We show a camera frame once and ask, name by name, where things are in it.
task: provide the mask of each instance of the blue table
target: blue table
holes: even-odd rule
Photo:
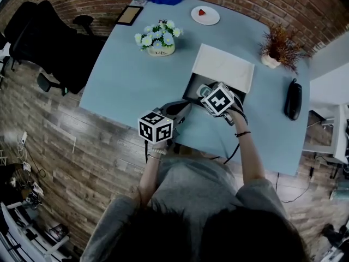
[[[216,9],[219,23],[204,26],[195,22],[190,12],[198,5]],[[135,44],[134,35],[159,19],[173,20],[184,29],[171,56],[152,57]],[[202,1],[183,0],[176,6],[148,3],[131,27],[117,25],[113,29],[89,77],[80,107],[137,128],[142,113],[182,98],[204,43],[255,64],[251,90],[244,102],[252,137],[266,169],[294,175],[308,121],[308,67],[305,61],[298,64],[302,110],[298,120],[290,121],[283,108],[292,74],[261,63],[258,44],[264,31],[268,28],[256,20]],[[199,106],[194,106],[179,132],[178,143],[223,157],[230,156],[238,144],[234,127],[223,118],[207,115]],[[233,160],[241,162],[240,151]]]

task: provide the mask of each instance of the forearm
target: forearm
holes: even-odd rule
[[[153,157],[160,159],[161,155],[152,153]],[[148,158],[147,165],[138,186],[141,206],[146,206],[157,189],[157,178],[160,162],[152,157]]]
[[[247,123],[242,115],[231,111],[237,134],[248,132]],[[240,136],[240,152],[244,183],[258,178],[265,178],[264,168],[251,134]]]

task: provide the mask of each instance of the white vase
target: white vase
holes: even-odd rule
[[[163,46],[159,49],[155,49],[152,46],[147,48],[148,53],[151,56],[155,56],[155,57],[171,55],[175,52],[175,50],[176,50],[175,44],[173,44],[172,46]]]
[[[277,66],[279,66],[281,63],[277,61],[275,58],[271,58],[269,54],[264,54],[261,57],[261,61],[264,65],[275,69]]]

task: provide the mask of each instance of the red fruit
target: red fruit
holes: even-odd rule
[[[205,15],[206,13],[200,9],[200,11],[198,11],[198,15]]]

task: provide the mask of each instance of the brown plant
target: brown plant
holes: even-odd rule
[[[293,38],[296,32],[287,32],[282,24],[271,26],[270,33],[264,33],[266,41],[260,44],[260,55],[269,54],[271,58],[279,61],[285,68],[294,71],[297,75],[296,63],[304,57],[311,57],[303,50],[303,47],[296,43]]]

